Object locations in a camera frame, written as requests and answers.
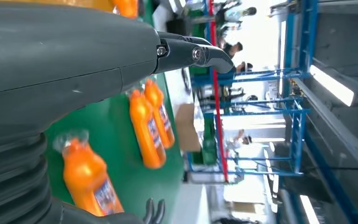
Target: blue metal frame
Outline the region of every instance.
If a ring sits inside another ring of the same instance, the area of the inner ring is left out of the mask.
[[[236,74],[233,73],[219,74],[218,83],[220,85],[228,85],[232,83],[278,80],[281,78],[280,73],[282,71],[283,71],[283,79],[310,77],[309,73],[300,72],[298,68],[284,68],[278,70],[243,72],[243,73],[236,73]],[[208,79],[206,76],[192,78],[192,87],[201,87],[201,86],[209,85],[211,83],[212,83],[211,78]]]

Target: fluorescent light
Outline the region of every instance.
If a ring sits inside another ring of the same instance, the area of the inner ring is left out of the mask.
[[[269,157],[268,157],[268,152],[266,149],[264,149],[264,158],[266,158],[267,171],[269,173],[272,173],[271,162],[268,160]],[[274,175],[269,174],[268,177],[270,180],[272,180],[272,181],[274,180]]]
[[[315,211],[312,208],[312,204],[308,196],[300,195],[301,202],[303,203],[303,207],[305,213],[307,214],[308,222],[310,224],[320,224],[319,220],[316,217]]]
[[[267,202],[270,205],[271,210],[274,213],[276,213],[278,211],[278,205],[272,201],[272,194],[271,194],[271,189],[269,188],[269,182],[268,182],[267,175],[263,175],[263,179],[264,179],[264,187],[265,187],[266,195],[267,195]]]
[[[272,152],[275,152],[275,146],[271,141],[269,142],[269,148],[271,149]]]
[[[322,72],[315,65],[311,65],[310,73],[324,88],[330,91],[344,104],[351,106],[354,96],[352,90],[348,89],[346,86],[342,85],[337,80]]]
[[[284,64],[284,60],[285,60],[285,43],[286,43],[286,21],[283,21],[281,23],[281,58],[280,58],[280,64],[279,64],[279,68],[283,69],[285,64]],[[279,94],[282,95],[282,91],[283,91],[283,72],[279,73]]]
[[[252,142],[276,142],[276,141],[285,141],[284,138],[253,138]]]
[[[277,194],[278,188],[279,188],[279,176],[275,174],[274,183],[272,184],[272,191]]]

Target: plastic bottle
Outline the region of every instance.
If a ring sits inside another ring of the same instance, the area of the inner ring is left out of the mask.
[[[64,181],[75,205],[95,216],[124,212],[107,173],[106,163],[88,143],[88,132],[58,136],[56,150],[64,159]]]
[[[147,168],[158,169],[164,165],[166,156],[152,111],[153,108],[145,95],[134,90],[130,96],[130,117],[143,163]]]
[[[153,117],[156,121],[158,133],[165,149],[173,146],[175,136],[173,135],[171,123],[164,106],[164,94],[157,84],[150,79],[145,84],[145,96],[153,107]]]
[[[45,3],[52,5],[70,5],[86,7],[112,13],[117,8],[120,15],[136,19],[138,17],[138,0],[4,0],[32,3]]]

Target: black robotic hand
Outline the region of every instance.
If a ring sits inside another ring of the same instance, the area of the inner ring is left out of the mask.
[[[201,38],[158,33],[119,15],[0,1],[0,223],[161,223],[164,201],[156,213],[149,201],[142,221],[127,213],[96,217],[54,200],[43,132],[153,73],[188,66],[225,73],[233,63]]]
[[[154,212],[153,199],[146,202],[146,215],[143,218],[145,224],[160,224],[165,214],[165,201],[160,200],[157,205],[157,212]]]
[[[153,200],[146,202],[146,214],[142,219],[131,213],[117,213],[97,217],[77,207],[54,200],[47,215],[38,224],[161,224],[165,214],[165,202],[160,200],[157,211],[154,210]]]

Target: worker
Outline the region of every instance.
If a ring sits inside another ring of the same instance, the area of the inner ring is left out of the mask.
[[[214,221],[213,224],[261,224],[260,221],[250,221],[248,219],[242,220],[234,217],[223,217]]]
[[[247,9],[233,9],[239,6],[241,3],[230,5],[230,1],[226,1],[221,5],[216,15],[204,15],[198,16],[191,20],[192,24],[201,24],[207,22],[216,22],[217,27],[221,27],[226,22],[241,23],[244,16],[255,15],[257,9],[255,7],[249,7]]]
[[[230,143],[234,146],[233,148],[240,148],[242,145],[249,145],[252,143],[252,137],[250,135],[245,135],[245,130],[241,129]]]
[[[223,49],[223,51],[231,58],[233,59],[233,57],[235,56],[235,54],[237,52],[240,52],[243,50],[243,46],[240,42],[234,44],[234,45],[231,45],[227,42],[223,42],[223,43],[220,43],[220,46],[222,46],[221,48]]]

